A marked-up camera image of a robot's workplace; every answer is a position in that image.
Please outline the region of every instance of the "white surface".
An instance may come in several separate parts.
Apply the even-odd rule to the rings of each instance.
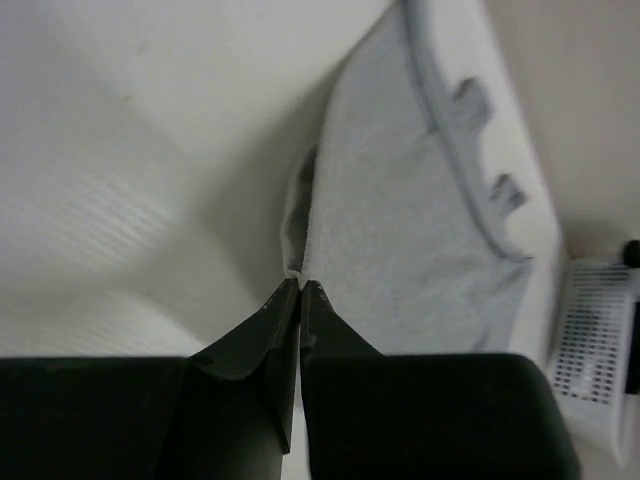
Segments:
[[[490,0],[567,243],[640,235],[640,2]]]
[[[385,6],[0,2],[0,355],[190,354],[261,305],[289,165]]]

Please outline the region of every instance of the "white plastic basket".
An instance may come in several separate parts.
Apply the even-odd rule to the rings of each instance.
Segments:
[[[624,393],[636,301],[631,272],[605,261],[570,264],[549,369],[572,433],[619,465],[631,451],[635,410]]]

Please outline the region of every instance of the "white wall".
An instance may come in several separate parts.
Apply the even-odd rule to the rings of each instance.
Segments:
[[[489,0],[572,253],[640,235],[640,2]]]

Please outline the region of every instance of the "gray towel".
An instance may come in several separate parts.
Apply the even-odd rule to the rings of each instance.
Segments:
[[[504,216],[526,197],[484,184],[488,102],[475,80],[447,91],[418,6],[392,6],[336,84],[289,192],[285,270],[383,353],[502,351],[531,266]]]

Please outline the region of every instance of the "gray cloth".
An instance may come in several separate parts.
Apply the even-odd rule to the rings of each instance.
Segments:
[[[292,181],[285,270],[319,280],[383,353],[502,351],[530,262],[483,181],[486,97],[476,81],[446,90],[415,6],[391,7],[335,87]]]

